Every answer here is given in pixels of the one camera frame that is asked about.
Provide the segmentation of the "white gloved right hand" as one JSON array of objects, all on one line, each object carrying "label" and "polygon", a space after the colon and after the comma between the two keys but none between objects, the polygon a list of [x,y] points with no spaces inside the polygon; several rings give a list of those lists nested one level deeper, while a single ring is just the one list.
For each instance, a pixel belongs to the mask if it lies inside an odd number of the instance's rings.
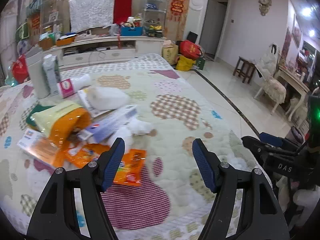
[{"label": "white gloved right hand", "polygon": [[[287,177],[282,178],[276,183],[279,188],[278,202],[282,211],[286,211],[289,206],[289,183]],[[293,194],[293,202],[298,206],[304,207],[302,215],[310,217],[319,201],[319,186],[315,186],[314,189],[300,189]]]}]

